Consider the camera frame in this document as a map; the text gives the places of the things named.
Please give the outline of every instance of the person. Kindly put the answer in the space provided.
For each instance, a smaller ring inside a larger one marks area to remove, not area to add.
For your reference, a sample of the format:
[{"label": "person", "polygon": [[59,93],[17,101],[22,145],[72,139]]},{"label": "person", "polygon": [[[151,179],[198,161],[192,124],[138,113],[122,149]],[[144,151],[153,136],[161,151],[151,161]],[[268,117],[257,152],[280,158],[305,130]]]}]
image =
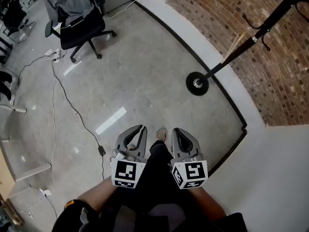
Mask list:
[{"label": "person", "polygon": [[[10,86],[7,87],[4,82],[10,83]],[[10,105],[14,105],[15,95],[11,93],[14,82],[16,81],[15,76],[11,76],[7,72],[0,72],[0,93],[4,94],[8,100]]]},{"label": "person", "polygon": [[111,177],[69,201],[56,220],[56,231],[246,232],[241,213],[227,216],[202,188],[179,189],[171,172],[165,140],[157,132],[150,157],[135,189],[112,185]]}]

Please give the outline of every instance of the concrete floor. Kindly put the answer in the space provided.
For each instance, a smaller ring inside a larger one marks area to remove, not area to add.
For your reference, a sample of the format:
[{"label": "concrete floor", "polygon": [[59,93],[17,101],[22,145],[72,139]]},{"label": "concrete floor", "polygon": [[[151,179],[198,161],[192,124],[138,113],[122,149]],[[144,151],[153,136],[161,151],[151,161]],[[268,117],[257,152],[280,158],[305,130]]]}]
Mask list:
[{"label": "concrete floor", "polygon": [[[42,0],[31,7],[28,17],[29,21],[37,22],[34,31],[27,41],[15,44],[6,64],[16,73],[50,48],[60,47],[56,37],[44,37],[48,16]],[[148,128],[147,157],[160,127],[166,127],[169,136],[173,128],[179,127],[198,139],[211,169],[239,138],[242,126],[219,88],[211,81],[205,96],[195,97],[187,91],[186,76],[192,71],[205,71],[169,32],[137,5],[132,4],[106,21],[106,30],[109,29],[115,30],[118,36],[93,39],[102,59],[96,59],[86,43],[76,56],[79,64],[75,68],[69,58],[73,49],[62,62],[54,64],[56,71],[60,68],[58,76],[68,98],[107,151],[104,176],[110,175],[109,157],[117,136],[138,124]],[[0,110],[0,133],[11,139],[4,146],[15,173],[51,162],[54,147],[51,60],[26,67],[21,78],[15,105],[26,107],[27,113]],[[83,128],[58,82],[54,105],[56,189],[50,200],[59,215],[67,201],[102,180],[102,158],[95,139]],[[126,113],[102,134],[96,134],[96,129],[121,108]],[[170,138],[167,145],[170,149]],[[31,177],[27,182],[34,188],[53,189],[52,171]],[[26,210],[27,204],[36,203],[38,199],[39,192],[30,189],[11,201]],[[47,200],[31,207],[30,211],[33,219],[21,212],[28,226],[39,231],[51,230],[55,214]]]}]

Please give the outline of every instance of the person's arm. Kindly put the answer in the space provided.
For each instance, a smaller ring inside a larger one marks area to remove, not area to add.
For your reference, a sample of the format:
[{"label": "person's arm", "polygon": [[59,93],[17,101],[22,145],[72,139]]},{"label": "person's arm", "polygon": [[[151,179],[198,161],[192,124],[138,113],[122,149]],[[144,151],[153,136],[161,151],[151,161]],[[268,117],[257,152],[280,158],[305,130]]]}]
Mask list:
[{"label": "person's arm", "polygon": [[87,192],[83,193],[77,198],[77,200],[85,202],[96,212],[100,213],[102,211],[103,205],[116,191],[116,189],[117,186],[112,185],[112,178],[108,177],[94,188],[91,188]]},{"label": "person's arm", "polygon": [[191,188],[189,191],[209,220],[215,221],[226,217],[224,209],[204,190],[204,188]]}]

